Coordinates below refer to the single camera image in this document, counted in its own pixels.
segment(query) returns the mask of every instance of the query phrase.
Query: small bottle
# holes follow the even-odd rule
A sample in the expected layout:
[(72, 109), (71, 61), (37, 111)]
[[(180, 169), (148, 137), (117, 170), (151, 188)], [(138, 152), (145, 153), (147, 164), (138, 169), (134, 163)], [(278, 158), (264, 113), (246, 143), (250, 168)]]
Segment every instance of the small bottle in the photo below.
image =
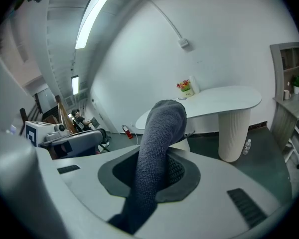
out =
[(248, 139), (248, 141), (246, 141), (246, 143), (245, 143), (245, 149), (244, 149), (244, 151), (243, 151), (243, 153), (244, 153), (245, 155), (248, 154), (248, 151), (250, 150), (250, 147), (251, 147), (251, 140)]

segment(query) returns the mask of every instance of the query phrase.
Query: red object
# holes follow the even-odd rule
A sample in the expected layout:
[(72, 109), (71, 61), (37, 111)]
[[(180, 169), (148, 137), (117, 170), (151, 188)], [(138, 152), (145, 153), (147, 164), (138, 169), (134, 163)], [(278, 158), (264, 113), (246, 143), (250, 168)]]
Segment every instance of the red object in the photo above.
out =
[(125, 132), (125, 134), (128, 136), (129, 139), (132, 139), (132, 138), (133, 138), (133, 136), (132, 136), (132, 134), (131, 134), (131, 132), (129, 131), (129, 129), (128, 129), (127, 126), (123, 125), (123, 126), (122, 126), (122, 129), (123, 129), (123, 131)]

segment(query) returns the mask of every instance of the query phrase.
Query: fluorescent light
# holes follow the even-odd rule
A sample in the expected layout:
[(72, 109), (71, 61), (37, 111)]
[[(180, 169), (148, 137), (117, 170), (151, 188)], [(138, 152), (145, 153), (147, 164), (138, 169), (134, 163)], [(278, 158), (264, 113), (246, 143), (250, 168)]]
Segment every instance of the fluorescent light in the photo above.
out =
[(79, 76), (76, 75), (71, 77), (71, 81), (73, 94), (76, 95), (77, 93), (79, 93)]
[(76, 49), (85, 48), (94, 21), (99, 15), (106, 1), (107, 0), (90, 0), (80, 25), (80, 30), (75, 44)]

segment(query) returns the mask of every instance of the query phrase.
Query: cup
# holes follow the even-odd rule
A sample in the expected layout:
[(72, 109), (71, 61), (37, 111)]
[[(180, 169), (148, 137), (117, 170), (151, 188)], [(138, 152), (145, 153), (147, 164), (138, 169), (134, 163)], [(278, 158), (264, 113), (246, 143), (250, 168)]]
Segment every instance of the cup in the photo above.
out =
[(289, 90), (284, 90), (284, 98), (285, 100), (288, 100), (291, 97), (291, 94), (289, 92)]

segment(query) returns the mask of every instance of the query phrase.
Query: flower pot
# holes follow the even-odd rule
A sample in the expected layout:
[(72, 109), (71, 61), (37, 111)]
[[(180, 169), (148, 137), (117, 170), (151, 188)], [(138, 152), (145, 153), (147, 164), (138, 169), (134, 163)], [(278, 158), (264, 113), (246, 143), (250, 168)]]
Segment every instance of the flower pot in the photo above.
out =
[(299, 87), (294, 86), (294, 93), (299, 94)]
[(194, 95), (194, 92), (192, 89), (190, 89), (190, 90), (182, 91), (182, 95), (185, 98), (189, 98)]

